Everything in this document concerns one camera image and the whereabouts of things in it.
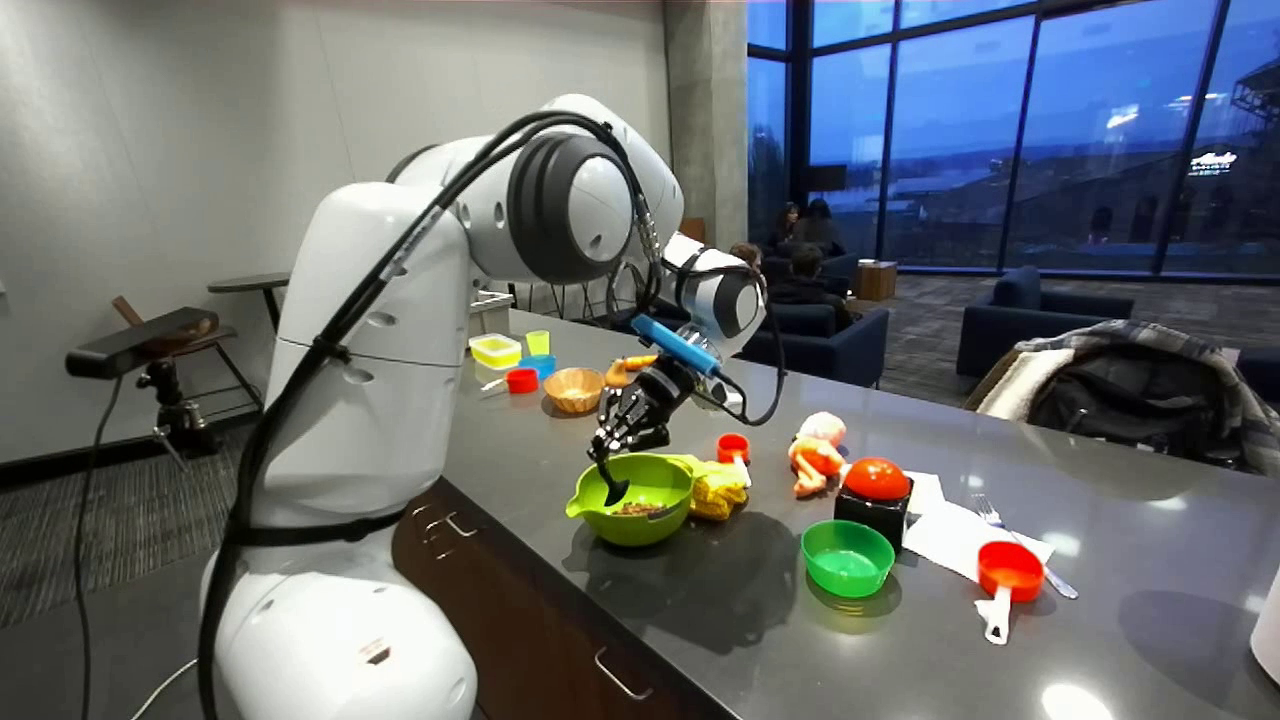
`black bag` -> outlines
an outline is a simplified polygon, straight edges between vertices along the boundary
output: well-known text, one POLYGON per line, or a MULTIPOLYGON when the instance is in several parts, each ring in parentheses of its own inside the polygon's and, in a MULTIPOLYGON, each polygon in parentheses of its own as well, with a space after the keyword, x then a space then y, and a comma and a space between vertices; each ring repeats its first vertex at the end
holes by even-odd
POLYGON ((1219 373, 1149 343, 1082 351, 1040 382, 1028 419, 1190 461, 1235 462, 1239 457, 1219 373))

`table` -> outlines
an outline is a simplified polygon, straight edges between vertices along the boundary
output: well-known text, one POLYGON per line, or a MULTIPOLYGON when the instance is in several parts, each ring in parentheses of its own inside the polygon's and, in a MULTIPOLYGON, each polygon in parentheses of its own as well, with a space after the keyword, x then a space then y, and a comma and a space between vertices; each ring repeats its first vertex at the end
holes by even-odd
MULTIPOLYGON (((554 328, 565 362, 606 369, 635 338, 511 313, 554 328)), ((730 362, 764 407, 774 369, 730 362)), ((684 402, 671 453, 709 457, 739 427, 684 402)), ((790 374, 774 423, 748 427, 756 491, 739 518, 689 525, 653 553, 613 553, 565 518, 591 419, 554 419, 536 396, 482 396, 466 379, 450 481, 505 525, 545 570, 617 614, 736 716, 1275 716, 1280 688, 1249 656, 1252 605, 1280 569, 1280 482, 1190 461, 1036 431, 854 382, 790 374), (1040 594, 1008 649, 985 643, 978 588, 906 557, 876 599, 822 599, 795 537, 834 499, 791 499, 783 449, 817 407, 847 419, 847 457, 882 453, 937 471, 968 505, 1052 538, 1082 599, 1040 594)))
POLYGON ((280 298, 275 292, 288 285, 288 272, 252 272, 252 274, 229 274, 210 285, 210 292, 260 292, 274 316, 274 328, 280 328, 280 298))

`floor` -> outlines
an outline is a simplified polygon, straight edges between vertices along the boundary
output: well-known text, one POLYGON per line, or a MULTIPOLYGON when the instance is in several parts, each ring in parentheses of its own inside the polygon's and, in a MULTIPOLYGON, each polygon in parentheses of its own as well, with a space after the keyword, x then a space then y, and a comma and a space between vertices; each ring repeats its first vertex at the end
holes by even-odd
MULTIPOLYGON (((990 279, 900 274, 883 391, 965 402, 952 374, 962 308, 990 279)), ((1212 338, 1271 335, 1275 286, 1140 286, 1128 292, 1144 318, 1176 325, 1212 338)), ((234 467, 244 434, 221 457, 177 462, 169 457, 104 467, 87 495, 87 607, 93 607, 93 716, 131 716, 144 695, 195 651, 195 583, 215 549, 234 499, 234 467)), ((66 720, 82 712, 82 629, 72 605, 72 517, 82 477, 0 491, 0 707, 3 716, 66 720)), ((195 716, 195 681, 184 674, 148 712, 195 716)))

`small bowl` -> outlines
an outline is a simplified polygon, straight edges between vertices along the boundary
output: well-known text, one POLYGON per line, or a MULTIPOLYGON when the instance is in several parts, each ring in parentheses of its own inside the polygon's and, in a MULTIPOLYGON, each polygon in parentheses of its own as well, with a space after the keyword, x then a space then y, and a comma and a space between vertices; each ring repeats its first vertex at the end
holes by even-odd
POLYGON ((811 525, 800 537, 800 561, 817 588, 839 599, 876 594, 897 562, 891 542, 857 518, 811 525))
POLYGON ((601 407, 606 374, 588 369, 560 369, 545 379, 545 396, 560 416, 583 416, 601 407))
POLYGON ((630 495, 610 499, 601 467, 583 467, 565 517, 583 518, 606 542, 649 549, 676 537, 689 518, 692 477, 669 457, 613 457, 610 471, 630 481, 630 495))

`toy fruit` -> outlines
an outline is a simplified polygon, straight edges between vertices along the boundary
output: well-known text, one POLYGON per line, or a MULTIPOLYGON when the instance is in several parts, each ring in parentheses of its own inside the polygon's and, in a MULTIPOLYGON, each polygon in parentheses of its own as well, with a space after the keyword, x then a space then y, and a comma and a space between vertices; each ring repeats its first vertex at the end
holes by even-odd
POLYGON ((862 457, 844 467, 844 487, 854 495, 897 505, 912 495, 908 471, 887 457, 862 457))

